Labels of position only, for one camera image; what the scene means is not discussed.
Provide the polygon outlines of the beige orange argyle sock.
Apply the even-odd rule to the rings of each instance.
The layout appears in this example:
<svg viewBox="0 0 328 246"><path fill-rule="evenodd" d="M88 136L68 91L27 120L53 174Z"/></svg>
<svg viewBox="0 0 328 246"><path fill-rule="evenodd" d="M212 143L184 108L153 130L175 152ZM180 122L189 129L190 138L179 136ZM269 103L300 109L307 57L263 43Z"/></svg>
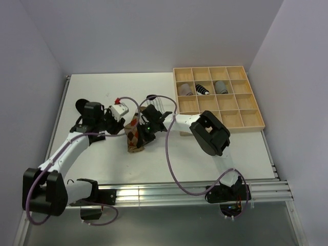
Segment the beige orange argyle sock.
<svg viewBox="0 0 328 246"><path fill-rule="evenodd" d="M139 136L139 125L137 124L138 116L138 112L136 111L130 123L124 127L129 153L137 153L145 149L143 146L144 141Z"/></svg>

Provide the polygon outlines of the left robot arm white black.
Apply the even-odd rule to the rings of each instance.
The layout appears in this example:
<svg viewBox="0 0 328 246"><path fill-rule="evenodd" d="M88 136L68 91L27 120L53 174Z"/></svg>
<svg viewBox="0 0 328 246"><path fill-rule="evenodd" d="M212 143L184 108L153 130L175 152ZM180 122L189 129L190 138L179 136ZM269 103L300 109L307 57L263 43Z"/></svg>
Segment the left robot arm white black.
<svg viewBox="0 0 328 246"><path fill-rule="evenodd" d="M23 174L22 207L27 213L59 216L76 201L99 201L96 180L80 178L68 185L64 177L91 144L119 134L129 109L118 100L105 108L99 102L79 99L75 107L80 116L61 147L38 168L28 168Z"/></svg>

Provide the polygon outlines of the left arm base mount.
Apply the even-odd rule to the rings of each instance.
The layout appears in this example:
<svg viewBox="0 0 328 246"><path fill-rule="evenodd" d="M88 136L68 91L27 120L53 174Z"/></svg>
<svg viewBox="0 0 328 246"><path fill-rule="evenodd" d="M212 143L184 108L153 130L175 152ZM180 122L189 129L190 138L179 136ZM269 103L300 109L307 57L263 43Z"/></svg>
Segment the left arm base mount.
<svg viewBox="0 0 328 246"><path fill-rule="evenodd" d="M94 201L81 199L69 204L70 207L81 207L80 217L83 220L99 220L104 215L104 208L114 207L116 202L116 189L101 189ZM83 209L87 206L100 206L100 208Z"/></svg>

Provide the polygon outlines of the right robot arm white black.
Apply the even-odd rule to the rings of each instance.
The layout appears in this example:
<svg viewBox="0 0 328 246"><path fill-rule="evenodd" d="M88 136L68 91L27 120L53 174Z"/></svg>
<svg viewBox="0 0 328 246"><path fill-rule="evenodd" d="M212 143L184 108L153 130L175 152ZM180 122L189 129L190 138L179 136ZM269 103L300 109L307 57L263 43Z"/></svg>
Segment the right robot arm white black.
<svg viewBox="0 0 328 246"><path fill-rule="evenodd" d="M141 138L138 147L152 142L157 132L165 132L165 153L169 171L183 192L192 196L200 196L213 193L218 188L219 194L228 200L234 199L239 194L240 188L246 182L243 175L235 169L230 154L231 134L212 112L204 111L197 115L175 114L174 112L162 114L153 105L149 105L142 111L141 117L145 122L137 126L139 138ZM172 131L192 134L200 148L207 155L213 157L220 176L204 192L192 193L186 190L176 178L169 156L169 135Z"/></svg>

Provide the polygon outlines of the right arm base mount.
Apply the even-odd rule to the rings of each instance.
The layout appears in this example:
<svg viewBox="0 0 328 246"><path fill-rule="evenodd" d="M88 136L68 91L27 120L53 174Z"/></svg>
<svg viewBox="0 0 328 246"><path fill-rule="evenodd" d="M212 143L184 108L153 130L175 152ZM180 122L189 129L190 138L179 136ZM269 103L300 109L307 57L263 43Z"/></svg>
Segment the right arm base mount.
<svg viewBox="0 0 328 246"><path fill-rule="evenodd" d="M242 202L248 203L252 197L248 185L242 185L236 190L219 185L207 192L204 198L210 204L219 203L224 216L235 218L243 211Z"/></svg>

